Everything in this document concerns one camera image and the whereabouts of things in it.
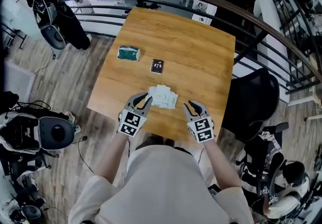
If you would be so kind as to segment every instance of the black chair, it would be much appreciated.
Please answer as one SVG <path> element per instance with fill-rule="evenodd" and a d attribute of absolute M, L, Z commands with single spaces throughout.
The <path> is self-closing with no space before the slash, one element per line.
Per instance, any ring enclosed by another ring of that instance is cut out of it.
<path fill-rule="evenodd" d="M 247 142 L 256 137 L 279 103 L 277 79 L 265 68 L 231 80 L 222 127 Z"/>

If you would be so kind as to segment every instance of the backpack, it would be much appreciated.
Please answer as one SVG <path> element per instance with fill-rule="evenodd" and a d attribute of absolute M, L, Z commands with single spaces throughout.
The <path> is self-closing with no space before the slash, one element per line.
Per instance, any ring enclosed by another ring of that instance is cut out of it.
<path fill-rule="evenodd" d="M 57 8 L 50 0 L 34 0 L 32 10 L 40 32 L 49 45 L 55 49 L 64 49 L 66 41 L 59 27 L 54 23 Z"/>

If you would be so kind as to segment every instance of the stack of paper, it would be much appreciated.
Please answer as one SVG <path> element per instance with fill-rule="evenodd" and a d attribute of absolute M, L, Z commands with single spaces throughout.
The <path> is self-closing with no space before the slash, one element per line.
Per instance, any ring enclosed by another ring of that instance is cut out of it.
<path fill-rule="evenodd" d="M 145 101 L 149 97 L 153 97 L 152 106 L 165 109 L 175 109 L 178 94 L 172 92 L 170 87 L 165 85 L 157 85 L 149 88 L 149 94 L 145 97 Z"/>

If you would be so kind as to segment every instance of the wooden floor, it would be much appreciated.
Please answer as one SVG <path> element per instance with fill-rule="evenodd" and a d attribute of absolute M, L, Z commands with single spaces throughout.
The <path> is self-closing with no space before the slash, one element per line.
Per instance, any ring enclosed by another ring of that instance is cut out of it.
<path fill-rule="evenodd" d="M 95 168 L 101 155 L 106 150 L 116 122 L 86 108 L 95 80 L 106 57 L 113 39 L 94 37 L 87 51 L 76 50 L 68 46 L 56 60 L 51 60 L 52 52 L 44 41 L 33 41 L 27 38 L 23 50 L 19 50 L 20 41 L 16 40 L 10 51 L 8 61 L 26 70 L 36 72 L 30 101 L 43 100 L 58 112 L 71 111 L 76 122 L 82 127 L 75 141 L 82 135 L 88 141 L 79 144 L 84 160 Z M 304 122 L 305 116 L 315 115 L 314 103 L 288 107 L 282 102 L 277 112 L 269 121 L 278 124 L 288 121 L 290 128 L 283 133 L 283 151 L 289 160 L 300 160 L 312 170 L 315 150 L 322 142 L 322 120 Z M 238 153 L 242 144 L 233 139 L 228 131 L 223 132 L 220 146 L 229 159 Z M 146 134 L 141 131 L 136 141 L 131 143 L 131 151 L 140 144 Z M 182 144 L 199 160 L 202 147 Z M 127 163 L 128 148 L 125 149 L 115 185 L 122 186 Z M 86 181 L 92 175 L 81 161 L 77 144 L 59 151 L 59 159 L 48 159 L 52 169 L 40 171 L 35 175 L 39 184 L 40 194 L 47 199 L 47 207 L 56 207 L 46 212 L 48 223 L 67 223 L 67 215 L 76 202 Z M 213 182 L 213 172 L 205 152 L 202 153 L 200 168 L 208 185 Z"/>

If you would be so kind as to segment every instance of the wooden table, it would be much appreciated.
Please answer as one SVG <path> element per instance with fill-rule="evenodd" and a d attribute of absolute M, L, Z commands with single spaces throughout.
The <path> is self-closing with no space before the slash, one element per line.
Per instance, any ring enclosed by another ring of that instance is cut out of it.
<path fill-rule="evenodd" d="M 117 58 L 120 45 L 141 50 L 139 61 Z M 128 98 L 166 85 L 179 95 L 176 109 L 151 107 L 146 131 L 191 142 L 183 103 L 205 104 L 218 136 L 226 108 L 235 37 L 173 14 L 133 8 L 117 35 L 95 83 L 88 108 L 117 119 Z M 164 60 L 162 74 L 150 72 L 152 60 Z"/>

